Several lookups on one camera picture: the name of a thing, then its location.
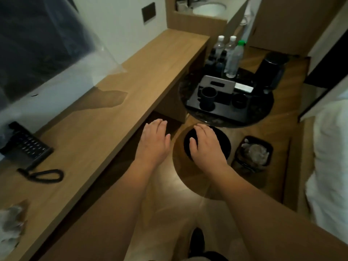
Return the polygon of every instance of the white sink basin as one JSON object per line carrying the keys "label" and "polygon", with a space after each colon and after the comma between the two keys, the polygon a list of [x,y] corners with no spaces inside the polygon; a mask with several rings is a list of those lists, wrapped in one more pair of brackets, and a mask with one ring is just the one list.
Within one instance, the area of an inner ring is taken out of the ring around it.
{"label": "white sink basin", "polygon": [[218,16],[226,10],[226,6],[221,3],[207,3],[194,8],[195,15]]}

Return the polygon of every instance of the wall socket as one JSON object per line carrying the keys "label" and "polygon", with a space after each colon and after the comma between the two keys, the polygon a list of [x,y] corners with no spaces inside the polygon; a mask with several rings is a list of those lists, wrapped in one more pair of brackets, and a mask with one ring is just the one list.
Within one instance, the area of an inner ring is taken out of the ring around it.
{"label": "wall socket", "polygon": [[151,18],[156,16],[156,5],[155,3],[151,3],[148,6],[145,6],[141,9],[141,12],[143,14],[143,20],[144,24],[148,22]]}

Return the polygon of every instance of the television screen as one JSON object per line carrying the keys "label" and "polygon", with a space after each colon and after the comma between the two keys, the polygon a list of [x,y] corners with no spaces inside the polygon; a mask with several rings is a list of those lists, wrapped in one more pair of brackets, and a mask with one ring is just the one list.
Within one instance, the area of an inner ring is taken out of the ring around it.
{"label": "television screen", "polygon": [[0,0],[0,88],[10,102],[93,48],[67,0]]}

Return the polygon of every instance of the round table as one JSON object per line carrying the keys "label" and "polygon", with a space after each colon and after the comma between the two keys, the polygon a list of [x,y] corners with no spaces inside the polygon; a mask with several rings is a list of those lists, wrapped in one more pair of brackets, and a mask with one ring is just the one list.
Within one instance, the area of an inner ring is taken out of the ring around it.
{"label": "round table", "polygon": [[[233,79],[233,81],[249,85],[254,87],[252,84],[252,75],[253,73],[239,69],[237,76]],[[194,109],[192,107],[186,106],[187,100],[192,96],[194,90],[200,83],[203,77],[203,69],[191,72],[188,74],[183,81],[179,84],[179,97],[184,104],[186,110],[189,114],[191,114],[194,118],[199,121],[205,122],[209,125],[216,127],[225,127],[225,128],[240,128],[247,127],[258,123],[262,119],[264,119],[272,110],[274,104],[273,93],[269,92],[268,94],[264,94],[263,92],[252,92],[250,94],[240,91],[241,94],[251,95],[250,104],[247,109],[246,114],[246,122],[242,123],[240,121],[228,119],[225,117],[217,116],[215,114],[210,114],[199,109]]]}

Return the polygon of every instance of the foot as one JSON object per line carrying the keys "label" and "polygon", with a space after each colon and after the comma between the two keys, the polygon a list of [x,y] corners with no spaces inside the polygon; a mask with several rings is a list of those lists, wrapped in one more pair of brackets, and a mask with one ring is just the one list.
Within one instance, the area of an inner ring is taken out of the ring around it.
{"label": "foot", "polygon": [[201,256],[204,253],[205,242],[203,231],[200,228],[195,228],[191,240],[190,240],[190,249],[189,249],[189,258],[194,256]]}

